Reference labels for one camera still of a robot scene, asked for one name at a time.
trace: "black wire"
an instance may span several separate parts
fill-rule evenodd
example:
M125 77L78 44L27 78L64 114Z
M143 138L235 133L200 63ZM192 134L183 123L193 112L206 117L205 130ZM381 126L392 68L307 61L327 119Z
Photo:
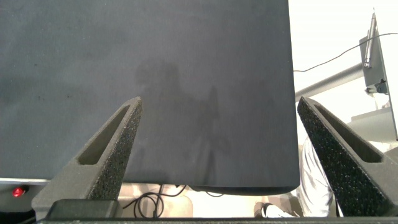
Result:
M212 196L212 197L221 197L221 196L223 196L224 194L220 194L220 195L212 195L212 194L210 194L209 192L206 192L206 194L208 194L208 195L210 195L210 196Z
M168 195L168 194L162 194L162 193L161 193L162 188L163 188L163 185L161 185L161 186L160 186L160 189L159 189L159 193L155 193L155 192L147 192L147 193L144 193L144 194L142 194L140 197L138 197L138 198L132 200L131 202L129 202L126 206L123 207L123 209L128 208L130 205L134 204L134 210L133 210L133 212L134 212L134 217L137 218L136 208L137 208L137 205L138 205L138 212L139 212L139 214L141 215L141 217L143 217L143 218L152 218L152 217L146 217L146 216L144 215L144 213L142 212L142 210L141 210L141 202L142 202L142 199L148 198L148 199L151 200L151 201L154 203L154 205L155 205L155 211L154 211L154 216L153 216L153 218L159 218L159 217L163 214L163 211L164 211L164 201L163 201L163 198L162 198L161 196L176 197L176 196L180 195L180 194L185 190L186 187L187 187L187 186L184 185L184 187L181 189L181 191L180 191L179 193L175 194L175 195ZM157 201L155 201L155 200L151 197L152 195L157 196ZM157 209L158 209L157 203L159 203L159 202L161 202L161 204L162 204L162 209L161 209L160 213L157 214Z
M316 67L318 67L318 66L324 65L324 64L326 64L326 63L328 63L328 62L331 62L332 60L334 60L334 59L336 59L336 58L342 56L343 54L349 52L350 50L353 50L354 48L359 47L360 45L365 44L365 43L368 42L369 40L373 40L373 39L375 39L375 38L378 38L378 37L381 37L381 36L384 36L384 35L392 35L392 34L395 34L395 35L396 35L396 34L398 34L398 33L388 33L388 34L380 34L380 35L377 35L377 36L375 36L375 37L369 38L368 40L365 40L364 42L359 43L359 44L358 44L357 46L355 46L355 47L352 47L352 48L350 48L350 49L344 51L344 52L341 53L339 56L334 57L334 58L330 59L329 61L320 63L319 65L316 65L316 66L311 67L311 68L306 69L306 70L293 70L293 72L307 72L307 71L309 71L309 70L311 70L311 69L314 69L314 68L316 68Z
M162 193L162 190L163 190L163 184L160 185L159 194ZM155 210L154 210L154 217L157 217L157 207L159 206L159 199L160 199L160 196L157 196Z

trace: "white wall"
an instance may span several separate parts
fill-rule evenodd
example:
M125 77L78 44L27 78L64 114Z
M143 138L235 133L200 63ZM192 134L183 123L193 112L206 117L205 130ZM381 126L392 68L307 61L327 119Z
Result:
M327 61L359 44L367 35L373 7L395 9L398 1L315 1L290 0L290 28L292 35L293 65L305 70ZM295 72L295 91L334 75L361 62L356 48L342 57L308 72ZM312 97L344 122L352 116L375 110L374 100L365 94L364 79L360 78ZM297 115L298 143L302 144L306 132Z

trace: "metal pole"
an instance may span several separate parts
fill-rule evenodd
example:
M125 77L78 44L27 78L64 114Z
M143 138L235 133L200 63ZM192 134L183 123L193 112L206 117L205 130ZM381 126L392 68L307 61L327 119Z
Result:
M300 101L302 96L311 97L361 77L363 77L363 65L362 63L359 63L337 73L336 75L297 91L295 94L296 102Z

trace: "gray panel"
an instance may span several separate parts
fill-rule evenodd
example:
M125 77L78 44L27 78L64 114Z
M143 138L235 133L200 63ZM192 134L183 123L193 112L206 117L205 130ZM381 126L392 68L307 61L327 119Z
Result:
M53 178L141 96L125 181L299 184L287 1L0 7L0 177Z

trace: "dark surface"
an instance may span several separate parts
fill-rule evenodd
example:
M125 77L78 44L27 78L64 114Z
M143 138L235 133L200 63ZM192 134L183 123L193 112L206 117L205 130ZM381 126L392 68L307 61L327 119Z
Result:
M46 218L114 218L121 217L122 212L122 206L117 200L64 199L52 205Z
M344 216L397 216L398 163L316 101L297 110Z
M1 1L0 177L51 179L119 105L124 181L299 184L287 1Z

